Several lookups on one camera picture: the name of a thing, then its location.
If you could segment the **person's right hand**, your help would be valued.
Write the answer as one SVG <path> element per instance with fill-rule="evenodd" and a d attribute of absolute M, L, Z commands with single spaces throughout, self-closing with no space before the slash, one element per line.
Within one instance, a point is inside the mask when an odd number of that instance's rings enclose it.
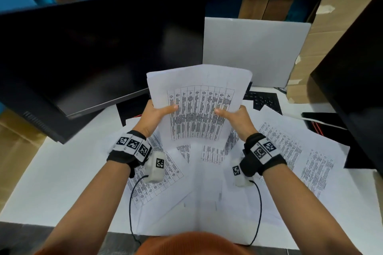
<path fill-rule="evenodd" d="M 244 105 L 240 105 L 240 108 L 236 111 L 237 115 L 235 118 L 224 118 L 228 120 L 232 128 L 237 132 L 239 138 L 246 142 L 247 138 L 251 135 L 258 133 L 254 127 L 247 109 Z"/>

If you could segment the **person's left hand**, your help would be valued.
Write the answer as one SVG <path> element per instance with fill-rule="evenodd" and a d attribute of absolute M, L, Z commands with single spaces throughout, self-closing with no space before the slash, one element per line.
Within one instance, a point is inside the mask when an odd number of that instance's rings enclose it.
<path fill-rule="evenodd" d="M 154 107 L 152 100 L 148 100 L 140 120 L 132 130 L 141 133 L 146 138 L 150 137 L 158 127 L 162 118 L 164 118 L 158 117 L 155 114 L 155 109 L 156 108 Z"/>

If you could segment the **stack of printed paper sheets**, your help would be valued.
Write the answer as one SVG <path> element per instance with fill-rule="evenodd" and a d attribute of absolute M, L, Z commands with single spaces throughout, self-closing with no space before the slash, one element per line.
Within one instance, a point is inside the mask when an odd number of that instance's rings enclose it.
<path fill-rule="evenodd" d="M 159 124 L 163 146 L 200 143 L 224 147 L 231 125 L 214 110 L 237 111 L 252 76 L 246 69 L 211 64 L 147 73 L 154 107 L 179 107 Z"/>

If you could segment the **person's left forearm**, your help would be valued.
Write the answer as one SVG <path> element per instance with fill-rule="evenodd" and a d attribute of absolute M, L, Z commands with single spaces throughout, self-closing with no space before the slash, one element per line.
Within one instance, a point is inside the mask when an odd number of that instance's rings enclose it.
<path fill-rule="evenodd" d="M 127 164 L 107 161 L 35 255 L 97 255 L 130 172 Z"/>

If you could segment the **black monitor stand base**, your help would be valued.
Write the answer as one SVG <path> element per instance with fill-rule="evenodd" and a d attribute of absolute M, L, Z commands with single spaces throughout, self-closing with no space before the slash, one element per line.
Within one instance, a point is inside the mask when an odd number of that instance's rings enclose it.
<path fill-rule="evenodd" d="M 147 93 L 116 104 L 122 126 L 126 126 L 127 119 L 140 117 L 150 99 L 150 94 Z"/>

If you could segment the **black keyboard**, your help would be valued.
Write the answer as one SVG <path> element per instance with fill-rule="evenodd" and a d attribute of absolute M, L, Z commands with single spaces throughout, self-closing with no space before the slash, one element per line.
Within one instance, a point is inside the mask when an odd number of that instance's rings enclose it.
<path fill-rule="evenodd" d="M 279 114 L 283 114 L 276 93 L 251 91 L 252 82 L 249 83 L 244 95 L 245 106 L 260 111 L 267 106 Z"/>

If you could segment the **black marker wristband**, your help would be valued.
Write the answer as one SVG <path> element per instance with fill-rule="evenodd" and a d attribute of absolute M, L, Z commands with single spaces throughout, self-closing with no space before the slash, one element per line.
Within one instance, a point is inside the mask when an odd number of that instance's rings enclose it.
<path fill-rule="evenodd" d="M 151 154 L 152 146 L 147 138 L 136 130 L 123 133 L 113 145 L 107 161 L 127 164 L 131 169 L 144 166 Z"/>
<path fill-rule="evenodd" d="M 287 165 L 280 149 L 261 133 L 254 133 L 246 139 L 243 153 L 239 166 L 246 177 L 256 173 L 262 176 L 264 171 L 274 166 Z"/>

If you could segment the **printed table paper sheet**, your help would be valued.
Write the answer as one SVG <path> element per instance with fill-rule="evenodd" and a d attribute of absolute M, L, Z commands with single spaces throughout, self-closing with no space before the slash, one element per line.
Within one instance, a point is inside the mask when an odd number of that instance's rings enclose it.
<path fill-rule="evenodd" d="M 184 161 L 182 159 L 179 161 L 179 156 L 176 156 L 176 160 L 174 160 L 168 152 L 164 154 L 164 159 L 155 159 L 154 161 L 155 166 L 164 170 L 164 178 L 160 182 L 146 182 L 144 179 L 139 181 L 141 177 L 146 175 L 143 166 L 137 167 L 134 177 L 128 180 L 127 186 L 130 190 L 137 183 L 136 188 L 132 191 L 132 203 L 136 209 L 142 208 L 184 177 L 179 167 Z"/>

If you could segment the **white rectangular board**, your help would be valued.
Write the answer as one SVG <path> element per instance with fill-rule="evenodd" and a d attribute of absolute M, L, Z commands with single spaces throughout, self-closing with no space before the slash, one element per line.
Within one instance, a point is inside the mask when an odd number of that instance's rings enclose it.
<path fill-rule="evenodd" d="M 254 86 L 285 88 L 311 26 L 205 17 L 203 64 L 246 69 Z"/>

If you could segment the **large creased white paper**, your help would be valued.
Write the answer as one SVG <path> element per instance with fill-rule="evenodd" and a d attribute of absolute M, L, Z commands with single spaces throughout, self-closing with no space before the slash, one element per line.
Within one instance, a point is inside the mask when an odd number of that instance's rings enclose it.
<path fill-rule="evenodd" d="M 257 222 L 261 207 L 256 187 L 239 188 L 234 185 L 231 160 L 244 157 L 243 146 L 243 141 L 229 139 L 224 149 L 189 144 L 168 152 L 174 160 L 179 156 L 179 161 L 184 161 L 179 165 L 184 177 L 142 208 L 136 209 L 132 203 L 133 231 L 137 234 L 148 232 L 151 225 L 179 203 L 196 211 L 196 217 L 203 212 L 218 211 Z M 262 221 L 281 225 L 280 214 L 272 202 L 264 179 L 255 175 L 252 180 L 261 192 Z"/>

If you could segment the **wide printed text paper sheet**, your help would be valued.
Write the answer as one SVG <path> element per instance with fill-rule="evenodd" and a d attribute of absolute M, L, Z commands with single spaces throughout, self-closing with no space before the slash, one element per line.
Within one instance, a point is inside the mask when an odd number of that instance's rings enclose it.
<path fill-rule="evenodd" d="M 281 115 L 267 106 L 250 110 L 250 118 L 261 134 L 281 151 L 287 166 L 323 204 L 331 202 L 350 147 L 309 130 L 297 118 Z"/>

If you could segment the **large black computer monitor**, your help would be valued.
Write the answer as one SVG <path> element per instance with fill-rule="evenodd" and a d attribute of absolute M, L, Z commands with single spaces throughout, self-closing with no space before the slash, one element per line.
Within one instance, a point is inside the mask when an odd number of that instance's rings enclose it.
<path fill-rule="evenodd" d="M 0 102 L 65 144 L 146 74 L 203 62 L 206 0 L 77 0 L 0 13 Z"/>

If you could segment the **orange garment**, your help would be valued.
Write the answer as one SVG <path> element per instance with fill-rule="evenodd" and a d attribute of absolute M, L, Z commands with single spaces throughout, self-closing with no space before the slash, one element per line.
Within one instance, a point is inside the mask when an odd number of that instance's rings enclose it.
<path fill-rule="evenodd" d="M 208 232 L 148 238 L 135 255 L 254 255 L 249 249 Z"/>

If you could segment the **tall brown cardboard box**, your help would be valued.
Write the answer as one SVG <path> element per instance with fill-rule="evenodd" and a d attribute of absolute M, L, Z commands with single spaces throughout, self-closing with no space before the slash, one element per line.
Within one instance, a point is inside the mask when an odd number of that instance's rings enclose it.
<path fill-rule="evenodd" d="M 289 103 L 327 102 L 310 74 L 370 1 L 321 0 L 288 81 L 286 97 Z"/>

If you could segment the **flat brown cardboard sheet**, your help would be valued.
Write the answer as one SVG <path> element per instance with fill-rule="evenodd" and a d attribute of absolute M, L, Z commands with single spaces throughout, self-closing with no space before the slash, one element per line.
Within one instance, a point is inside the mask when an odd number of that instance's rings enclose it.
<path fill-rule="evenodd" d="M 46 139 L 9 109 L 0 114 L 0 212 Z"/>

